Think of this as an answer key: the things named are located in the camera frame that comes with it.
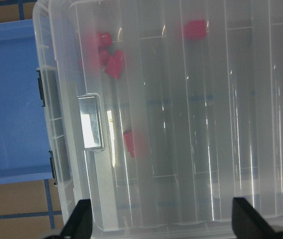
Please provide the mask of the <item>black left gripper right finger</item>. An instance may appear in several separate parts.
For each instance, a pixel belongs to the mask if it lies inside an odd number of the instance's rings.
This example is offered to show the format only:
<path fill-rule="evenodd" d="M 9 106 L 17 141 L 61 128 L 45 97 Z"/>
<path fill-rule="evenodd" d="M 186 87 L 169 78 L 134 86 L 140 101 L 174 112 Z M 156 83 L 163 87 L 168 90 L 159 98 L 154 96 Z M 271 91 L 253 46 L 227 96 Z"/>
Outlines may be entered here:
<path fill-rule="evenodd" d="M 232 231 L 237 239 L 283 239 L 283 231 L 276 232 L 241 197 L 234 197 L 232 200 Z"/>

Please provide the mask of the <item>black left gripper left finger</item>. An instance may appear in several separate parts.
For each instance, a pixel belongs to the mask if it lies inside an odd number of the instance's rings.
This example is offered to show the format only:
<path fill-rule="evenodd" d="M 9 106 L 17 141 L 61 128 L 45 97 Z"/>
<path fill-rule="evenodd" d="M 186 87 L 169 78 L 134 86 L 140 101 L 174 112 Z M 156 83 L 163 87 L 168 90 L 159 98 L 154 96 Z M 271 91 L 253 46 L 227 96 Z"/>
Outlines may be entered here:
<path fill-rule="evenodd" d="M 63 227 L 62 239 L 90 239 L 93 231 L 93 213 L 90 199 L 79 200 Z"/>

